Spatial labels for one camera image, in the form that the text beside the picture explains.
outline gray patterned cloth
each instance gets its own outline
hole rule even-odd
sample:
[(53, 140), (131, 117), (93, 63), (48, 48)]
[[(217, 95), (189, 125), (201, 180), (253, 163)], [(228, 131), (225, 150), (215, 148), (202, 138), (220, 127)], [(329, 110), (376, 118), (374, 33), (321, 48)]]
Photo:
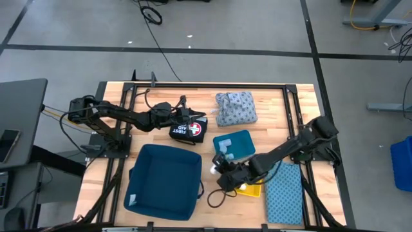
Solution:
[(218, 126), (252, 123), (258, 120), (252, 93), (218, 93), (216, 102), (219, 104), (219, 115), (216, 117)]

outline blue tray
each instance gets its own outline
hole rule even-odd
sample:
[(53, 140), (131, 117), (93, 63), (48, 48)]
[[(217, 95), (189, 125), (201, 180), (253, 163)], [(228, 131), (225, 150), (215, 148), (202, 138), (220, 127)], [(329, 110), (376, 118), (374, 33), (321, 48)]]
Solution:
[(245, 158), (248, 155), (255, 154), (256, 152), (249, 131), (243, 130), (213, 138), (213, 145), (214, 149), (216, 150), (216, 154), (220, 153), (219, 142), (226, 139), (230, 139), (232, 141), (232, 145), (227, 147), (226, 154), (232, 153), (234, 160)]

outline wooden table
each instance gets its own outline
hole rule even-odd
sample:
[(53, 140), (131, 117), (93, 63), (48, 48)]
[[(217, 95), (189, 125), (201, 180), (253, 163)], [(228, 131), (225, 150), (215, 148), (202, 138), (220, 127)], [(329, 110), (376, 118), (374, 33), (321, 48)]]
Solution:
[[(104, 100), (113, 104), (120, 103), (122, 93), (122, 82), (108, 82), (104, 93)], [(138, 93), (143, 92), (145, 88), (138, 88)], [(219, 128), (216, 124), (216, 114), (211, 110), (218, 108), (215, 101), (215, 95), (219, 92), (240, 92), (242, 89), (217, 89), (217, 88), (152, 88), (148, 93), (148, 101), (153, 106), (159, 102), (170, 102), (172, 105), (178, 102), (180, 95), (186, 95), (187, 105), (196, 111), (207, 113), (209, 124), (203, 144), (190, 146), (172, 140), (168, 133), (169, 128), (153, 130), (145, 133), (133, 127), (131, 130), (132, 145), (129, 158), (126, 159), (120, 194), (118, 199), (117, 213), (115, 219), (116, 226), (146, 226), (147, 222), (154, 222), (156, 227), (231, 227), (231, 228), (260, 228), (262, 224), (267, 223), (265, 215), (265, 193), (260, 198), (253, 198), (244, 195), (238, 195), (236, 198), (226, 198), (225, 203), (217, 209), (212, 209), (207, 205), (207, 195), (218, 188), (216, 180), (218, 175), (212, 175), (209, 172), (212, 166), (212, 158), (215, 155), (212, 140), (214, 137), (232, 133), (239, 130), (248, 130), (252, 136), (253, 143), (256, 147), (256, 153), (264, 153), (274, 149), (276, 146), (286, 141), (288, 137), (288, 124), (286, 121), (285, 104), (281, 90), (268, 89), (244, 89), (251, 91), (256, 105), (258, 121), (253, 124), (242, 124)], [(314, 86), (312, 84), (297, 84), (298, 97), (303, 115), (303, 121), (306, 124), (312, 118), (320, 115)], [(290, 96), (290, 104), (294, 120), (296, 120), (293, 100)], [(136, 98), (135, 111), (147, 111), (149, 108), (145, 105), (144, 96)], [(115, 120), (105, 119), (110, 126), (115, 126)], [(205, 185), (205, 194), (197, 202), (192, 217), (188, 221), (173, 221), (155, 217), (148, 217), (127, 211), (123, 207), (123, 201), (129, 182), (128, 171), (134, 166), (138, 152), (144, 144), (163, 144), (183, 148), (199, 153), (202, 156), (202, 173), (201, 179)], [(84, 175), (83, 183), (80, 189), (79, 199), (75, 210), (76, 217), (78, 214), (85, 215), (95, 203), (96, 199), (102, 192), (104, 175), (106, 172), (108, 160), (97, 159), (91, 164)], [(116, 170), (117, 162), (113, 166), (113, 174)], [(317, 194), (326, 208), (341, 224), (345, 223), (345, 217), (342, 209), (341, 198), (338, 191), (337, 181), (333, 172), (333, 167), (328, 162), (312, 162), (314, 179)], [(104, 212), (104, 221), (108, 220), (109, 209), (112, 196), (108, 197), (106, 210)], [(315, 225), (313, 206), (310, 198), (308, 201), (308, 210), (310, 222)], [(221, 200), (221, 195), (215, 194), (211, 197), (212, 204), (217, 204)], [(291, 226), (284, 224), (268, 224), (269, 228), (302, 228), (303, 226)]]

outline table leg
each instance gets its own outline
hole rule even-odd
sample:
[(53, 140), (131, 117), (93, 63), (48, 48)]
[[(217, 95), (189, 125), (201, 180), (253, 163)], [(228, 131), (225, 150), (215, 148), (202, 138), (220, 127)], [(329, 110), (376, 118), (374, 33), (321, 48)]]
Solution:
[(78, 162), (56, 155), (46, 149), (40, 148), (36, 145), (32, 148), (32, 155), (30, 156), (30, 162), (39, 161), (42, 164), (55, 168), (72, 175), (83, 177), (86, 170), (85, 165)]

